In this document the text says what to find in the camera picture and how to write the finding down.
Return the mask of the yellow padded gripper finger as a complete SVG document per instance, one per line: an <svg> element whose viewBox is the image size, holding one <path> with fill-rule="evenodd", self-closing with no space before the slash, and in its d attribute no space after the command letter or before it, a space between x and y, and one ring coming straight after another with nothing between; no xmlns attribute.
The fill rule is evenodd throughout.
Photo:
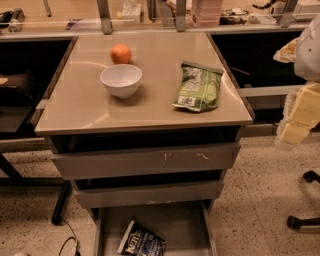
<svg viewBox="0 0 320 256"><path fill-rule="evenodd" d="M275 61L281 63L293 63L296 58L296 46L297 46L298 39L295 38L283 46L280 50L277 50L273 56Z"/></svg>
<svg viewBox="0 0 320 256"><path fill-rule="evenodd" d="M285 99L283 119L276 131L275 146L281 150L292 150L319 123L320 84L307 82L300 89L291 89Z"/></svg>

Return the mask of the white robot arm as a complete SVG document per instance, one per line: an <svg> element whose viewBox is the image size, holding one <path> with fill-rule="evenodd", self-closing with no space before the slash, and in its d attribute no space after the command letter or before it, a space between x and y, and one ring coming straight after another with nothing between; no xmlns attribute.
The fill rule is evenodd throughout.
<svg viewBox="0 0 320 256"><path fill-rule="evenodd" d="M292 150L320 123L320 14L298 38L278 50L273 59L292 62L295 74L306 81L300 89L289 90L283 119L276 131L275 146Z"/></svg>

